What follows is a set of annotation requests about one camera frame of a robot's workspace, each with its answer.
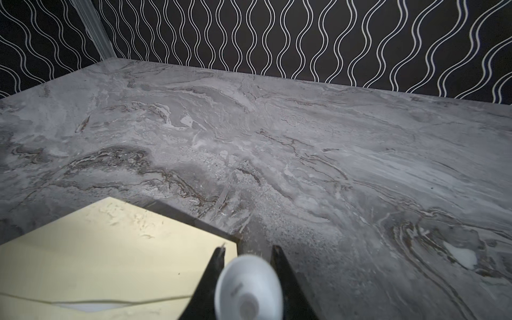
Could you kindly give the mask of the white paper letter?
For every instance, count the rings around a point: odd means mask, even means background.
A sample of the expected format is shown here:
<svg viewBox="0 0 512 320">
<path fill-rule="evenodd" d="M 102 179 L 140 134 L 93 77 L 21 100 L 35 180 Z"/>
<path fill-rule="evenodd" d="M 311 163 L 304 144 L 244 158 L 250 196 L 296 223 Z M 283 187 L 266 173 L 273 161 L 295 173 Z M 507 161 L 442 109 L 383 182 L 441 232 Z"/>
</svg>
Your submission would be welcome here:
<svg viewBox="0 0 512 320">
<path fill-rule="evenodd" d="M 94 313 L 112 309 L 119 309 L 124 307 L 130 307 L 130 303 L 119 303 L 119 302 L 76 302 L 76 303 L 54 303 L 54 306 L 73 309 L 76 311 L 82 311 L 86 313 Z"/>
</svg>

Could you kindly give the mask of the cream envelope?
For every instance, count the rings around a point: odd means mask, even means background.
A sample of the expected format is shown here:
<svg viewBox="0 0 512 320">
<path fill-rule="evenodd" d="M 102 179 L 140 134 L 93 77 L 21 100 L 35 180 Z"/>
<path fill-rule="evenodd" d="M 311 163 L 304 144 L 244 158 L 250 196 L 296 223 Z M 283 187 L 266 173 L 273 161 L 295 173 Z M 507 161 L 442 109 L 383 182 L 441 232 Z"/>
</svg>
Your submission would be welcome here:
<svg viewBox="0 0 512 320">
<path fill-rule="evenodd" d="M 217 247 L 194 226 L 105 198 L 1 246 L 2 319 L 178 319 Z M 119 302 L 94 313 L 54 303 Z"/>
</svg>

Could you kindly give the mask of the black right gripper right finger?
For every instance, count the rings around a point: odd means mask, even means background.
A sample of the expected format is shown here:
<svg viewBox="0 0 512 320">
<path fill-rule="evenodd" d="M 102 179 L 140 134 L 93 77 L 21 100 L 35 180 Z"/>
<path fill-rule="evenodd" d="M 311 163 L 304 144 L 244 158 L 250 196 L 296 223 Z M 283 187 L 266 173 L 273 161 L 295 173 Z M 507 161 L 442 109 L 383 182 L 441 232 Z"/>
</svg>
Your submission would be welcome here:
<svg viewBox="0 0 512 320">
<path fill-rule="evenodd" d="M 271 266 L 277 273 L 283 292 L 283 319 L 318 319 L 284 251 L 278 245 L 272 247 Z"/>
</svg>

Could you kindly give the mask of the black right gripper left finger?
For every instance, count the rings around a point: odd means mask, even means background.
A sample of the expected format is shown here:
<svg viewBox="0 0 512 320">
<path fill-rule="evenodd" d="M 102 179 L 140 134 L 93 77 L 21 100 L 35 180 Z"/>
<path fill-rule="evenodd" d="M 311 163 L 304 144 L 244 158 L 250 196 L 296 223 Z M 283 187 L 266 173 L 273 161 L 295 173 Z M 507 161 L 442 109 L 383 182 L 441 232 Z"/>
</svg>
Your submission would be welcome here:
<svg viewBox="0 0 512 320">
<path fill-rule="evenodd" d="M 179 320 L 216 319 L 214 305 L 215 288 L 224 266 L 225 248 L 217 247 Z"/>
</svg>

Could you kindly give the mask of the white glue stick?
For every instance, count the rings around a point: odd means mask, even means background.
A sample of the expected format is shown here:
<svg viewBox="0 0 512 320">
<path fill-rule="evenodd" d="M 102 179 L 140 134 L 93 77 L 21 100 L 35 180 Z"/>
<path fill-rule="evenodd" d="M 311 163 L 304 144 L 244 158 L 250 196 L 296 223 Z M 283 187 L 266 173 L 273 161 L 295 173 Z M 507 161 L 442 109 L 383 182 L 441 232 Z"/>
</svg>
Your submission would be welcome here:
<svg viewBox="0 0 512 320">
<path fill-rule="evenodd" d="M 282 319 L 283 291 L 277 273 L 256 255 L 234 258 L 219 276 L 214 307 L 217 319 Z"/>
</svg>

